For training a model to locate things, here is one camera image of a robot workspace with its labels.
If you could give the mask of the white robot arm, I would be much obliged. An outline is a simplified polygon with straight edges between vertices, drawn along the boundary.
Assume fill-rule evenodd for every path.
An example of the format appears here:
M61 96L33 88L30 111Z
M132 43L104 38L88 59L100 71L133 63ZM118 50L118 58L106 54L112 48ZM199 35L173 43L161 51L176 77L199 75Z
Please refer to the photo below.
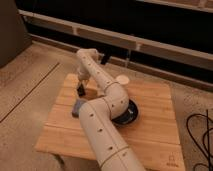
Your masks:
M127 91L97 64L99 54L96 49L80 49L76 56L79 81L92 77L104 92L102 97L86 101L79 109L81 127L101 171L146 171L112 123L128 108Z

